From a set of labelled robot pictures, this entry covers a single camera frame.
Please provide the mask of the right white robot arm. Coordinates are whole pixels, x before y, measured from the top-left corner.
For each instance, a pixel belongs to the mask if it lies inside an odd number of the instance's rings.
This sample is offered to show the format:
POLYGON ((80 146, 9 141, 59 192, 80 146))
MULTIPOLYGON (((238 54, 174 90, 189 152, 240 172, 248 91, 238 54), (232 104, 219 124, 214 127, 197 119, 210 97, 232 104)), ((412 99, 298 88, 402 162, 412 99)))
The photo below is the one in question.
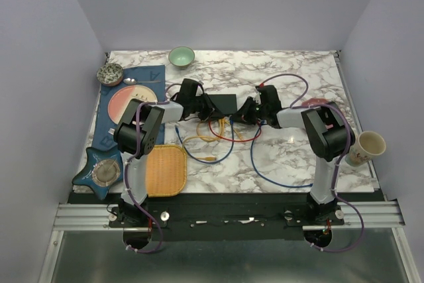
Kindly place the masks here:
POLYGON ((318 225, 329 216, 325 204, 336 199, 339 165, 355 142, 354 132, 333 101, 282 107, 274 86, 258 86, 256 89, 257 98, 247 98, 231 118, 247 125, 263 121, 274 129, 297 128, 306 132, 316 163, 309 193, 314 202, 304 211, 306 220, 318 225))

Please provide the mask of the black network switch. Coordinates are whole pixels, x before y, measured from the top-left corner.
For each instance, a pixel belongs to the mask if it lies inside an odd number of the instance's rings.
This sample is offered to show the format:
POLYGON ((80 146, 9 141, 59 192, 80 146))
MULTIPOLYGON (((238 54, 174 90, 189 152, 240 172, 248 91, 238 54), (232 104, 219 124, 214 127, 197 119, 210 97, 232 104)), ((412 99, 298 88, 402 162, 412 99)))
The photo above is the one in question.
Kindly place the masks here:
POLYGON ((238 110, 236 94, 210 94, 209 98, 214 108, 210 119, 222 119, 236 113, 238 110))

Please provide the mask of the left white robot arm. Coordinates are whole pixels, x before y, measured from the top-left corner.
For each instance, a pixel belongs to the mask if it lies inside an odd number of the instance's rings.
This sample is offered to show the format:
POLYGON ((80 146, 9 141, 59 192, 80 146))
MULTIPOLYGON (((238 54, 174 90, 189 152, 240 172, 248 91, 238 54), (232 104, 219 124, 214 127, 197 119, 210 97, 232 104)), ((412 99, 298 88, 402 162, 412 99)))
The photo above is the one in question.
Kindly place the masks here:
POLYGON ((146 221, 147 211, 140 206, 148 196, 146 163, 160 127, 164 123, 184 121, 192 114, 202 121, 225 116, 208 94, 197 93, 201 88, 199 82, 185 79, 172 100, 145 102, 132 99, 115 128, 113 140, 117 143, 124 166, 121 198, 130 204, 125 209, 124 218, 133 227, 146 221))

